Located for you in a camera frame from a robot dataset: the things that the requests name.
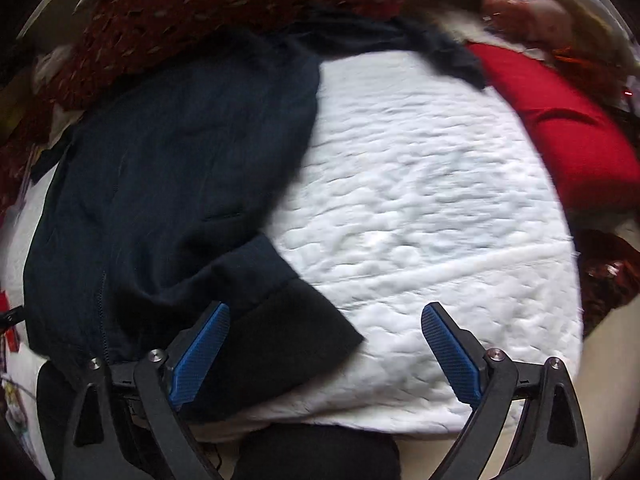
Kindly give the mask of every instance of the white quilted pad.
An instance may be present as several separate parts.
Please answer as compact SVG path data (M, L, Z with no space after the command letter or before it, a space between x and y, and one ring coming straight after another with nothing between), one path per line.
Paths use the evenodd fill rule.
M320 105L303 169L267 232L366 342L330 376L197 436L300 419L459 431L470 409L420 332L430 301L485 347L534 363L558 356L574 374L574 248L542 161L502 98L436 75L416 54L387 52L324 63Z

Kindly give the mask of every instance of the metal bolt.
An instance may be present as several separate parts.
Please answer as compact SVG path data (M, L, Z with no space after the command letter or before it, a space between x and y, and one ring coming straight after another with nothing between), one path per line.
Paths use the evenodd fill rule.
M504 361L505 357L507 357L507 355L500 350L499 348L489 348L486 351L487 356L489 357L489 359L491 359L491 361Z
M166 357L166 354L164 353L163 350L156 348L155 350L152 350L151 352L149 352L147 357L152 363L157 363L162 361L162 359Z

